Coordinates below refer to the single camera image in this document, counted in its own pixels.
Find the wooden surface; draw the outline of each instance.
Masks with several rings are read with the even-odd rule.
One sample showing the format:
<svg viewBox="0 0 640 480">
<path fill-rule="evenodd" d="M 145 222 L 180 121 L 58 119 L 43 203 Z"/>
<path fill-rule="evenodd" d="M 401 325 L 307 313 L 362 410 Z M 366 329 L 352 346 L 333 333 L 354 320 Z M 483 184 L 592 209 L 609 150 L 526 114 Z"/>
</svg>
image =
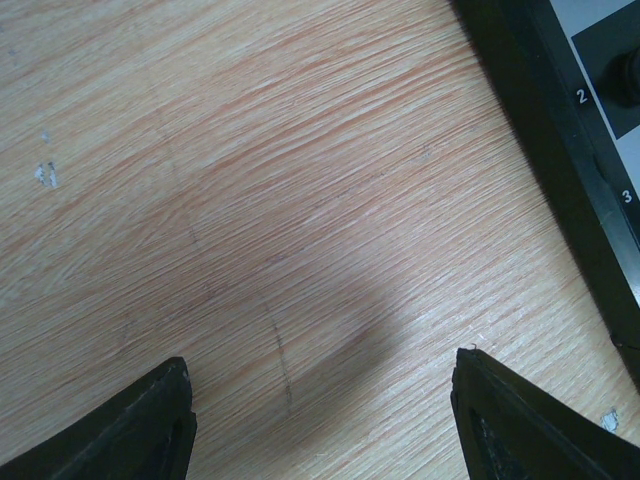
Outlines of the wooden surface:
<svg viewBox="0 0 640 480">
<path fill-rule="evenodd" d="M 447 1 L 4 0 L 0 25 L 0 462 L 182 355 L 190 479 L 465 478 L 474 344 L 640 443 Z"/>
</svg>

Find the scuff mark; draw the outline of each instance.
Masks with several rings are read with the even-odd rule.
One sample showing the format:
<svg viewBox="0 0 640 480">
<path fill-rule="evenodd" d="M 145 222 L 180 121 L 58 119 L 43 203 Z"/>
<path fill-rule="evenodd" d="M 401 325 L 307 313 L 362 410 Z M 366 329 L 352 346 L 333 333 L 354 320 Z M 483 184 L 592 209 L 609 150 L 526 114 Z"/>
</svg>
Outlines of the scuff mark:
<svg viewBox="0 0 640 480">
<path fill-rule="evenodd" d="M 58 178 L 56 177 L 56 167 L 53 162 L 49 162 L 49 183 L 51 187 L 58 188 Z"/>
<path fill-rule="evenodd" d="M 42 185 L 44 185 L 45 187 L 47 186 L 47 180 L 44 176 L 44 167 L 42 164 L 38 165 L 34 176 L 40 181 Z"/>
<path fill-rule="evenodd" d="M 602 428 L 604 428 L 607 432 L 616 433 L 619 425 L 618 412 L 616 411 L 616 409 L 612 408 L 606 414 L 604 414 L 602 416 L 602 419 L 600 420 L 600 424 L 602 425 Z"/>
</svg>

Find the wooden table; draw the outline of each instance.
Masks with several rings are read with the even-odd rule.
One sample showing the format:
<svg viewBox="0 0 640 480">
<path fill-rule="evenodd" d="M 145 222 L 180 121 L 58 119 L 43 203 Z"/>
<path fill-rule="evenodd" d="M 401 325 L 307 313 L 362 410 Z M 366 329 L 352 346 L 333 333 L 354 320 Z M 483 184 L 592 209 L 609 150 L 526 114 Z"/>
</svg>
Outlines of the wooden table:
<svg viewBox="0 0 640 480">
<path fill-rule="evenodd" d="M 464 478 L 474 344 L 640 443 L 448 1 L 5 0 L 0 25 L 0 462 L 181 355 L 190 479 Z"/>
</svg>

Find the wood grain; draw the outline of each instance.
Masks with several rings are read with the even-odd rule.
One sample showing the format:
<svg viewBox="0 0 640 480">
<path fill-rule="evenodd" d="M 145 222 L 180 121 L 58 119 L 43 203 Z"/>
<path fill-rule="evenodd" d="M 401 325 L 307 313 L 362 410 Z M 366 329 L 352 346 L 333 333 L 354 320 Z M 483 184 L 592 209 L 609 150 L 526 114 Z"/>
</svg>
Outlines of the wood grain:
<svg viewBox="0 0 640 480">
<path fill-rule="evenodd" d="M 4 0 L 0 46 L 0 462 L 182 355 L 190 479 L 464 478 L 474 344 L 640 443 L 447 1 Z"/>
</svg>

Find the white number label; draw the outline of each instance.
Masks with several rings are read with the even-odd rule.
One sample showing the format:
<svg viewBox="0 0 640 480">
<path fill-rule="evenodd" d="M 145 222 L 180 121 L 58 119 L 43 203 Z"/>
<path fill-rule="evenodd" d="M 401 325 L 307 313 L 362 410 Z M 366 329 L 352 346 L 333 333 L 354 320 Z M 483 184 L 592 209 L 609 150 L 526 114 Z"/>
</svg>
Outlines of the white number label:
<svg viewBox="0 0 640 480">
<path fill-rule="evenodd" d="M 576 95 L 580 99 L 580 105 L 582 105 L 583 103 L 587 103 L 589 101 L 589 98 L 587 97 L 586 92 L 582 88 L 576 92 Z"/>
</svg>

